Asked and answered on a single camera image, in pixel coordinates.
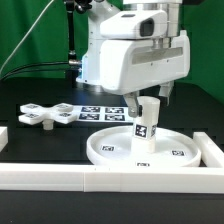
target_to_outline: round white tray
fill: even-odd
[[[194,141],[178,132],[157,128],[155,153],[132,156],[133,126],[98,131],[87,140],[87,156],[94,165],[181,167],[199,166],[201,152]]]

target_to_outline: green wall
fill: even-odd
[[[12,52],[50,0],[0,1],[0,65]],[[110,2],[122,7],[121,0]],[[200,6],[183,7],[183,26],[191,40],[191,71],[181,82],[195,83],[224,103],[224,1],[206,0]],[[79,58],[87,49],[87,17],[75,15]],[[5,67],[45,61],[67,60],[67,20],[62,0],[55,0],[34,31]],[[38,73],[63,77],[63,73]]]
[[[224,1],[185,6],[184,26],[191,41],[191,70],[184,82],[195,83],[224,103]]]

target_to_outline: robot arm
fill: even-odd
[[[68,14],[69,31],[69,64],[80,66],[80,73],[74,74],[76,82],[81,85],[89,85],[94,90],[102,91],[100,82],[100,51],[102,43],[106,38],[100,34],[100,24],[108,18],[116,15],[120,10],[110,4],[107,0],[64,0]],[[74,11],[80,14],[88,10],[88,51],[82,57],[82,63],[76,60],[75,38],[74,38]]]
[[[101,84],[107,92],[124,95],[132,117],[141,114],[136,91],[161,85],[161,96],[168,97],[172,82],[189,72],[189,39],[178,29],[181,3],[124,0],[131,10],[101,24],[108,38],[101,48]]]

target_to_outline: black surface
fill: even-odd
[[[157,89],[144,94],[154,95]],[[19,106],[120,106],[123,99],[75,90],[60,79],[10,79],[0,84],[0,125],[9,127],[1,161],[88,164],[85,141],[108,124],[56,124],[53,132],[18,122]],[[206,131],[224,149],[224,106],[199,87],[176,84],[159,126],[192,137]],[[0,223],[223,223],[224,195],[0,191]]]
[[[157,89],[143,94],[155,95]],[[15,78],[0,85],[0,125],[8,127],[9,144],[0,153],[0,161],[90,164],[86,157],[86,140],[94,132],[125,123],[55,122],[53,131],[44,131],[42,124],[20,123],[19,107],[28,103],[53,106],[73,105],[121,106],[123,98],[71,88],[63,79]],[[224,106],[199,87],[176,84],[170,105],[161,108],[159,127],[189,137],[193,132],[206,132],[224,150]]]

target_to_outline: white frame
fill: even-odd
[[[7,128],[0,128],[6,145]],[[203,132],[193,140],[207,167],[111,168],[0,163],[0,190],[224,193],[224,154]]]

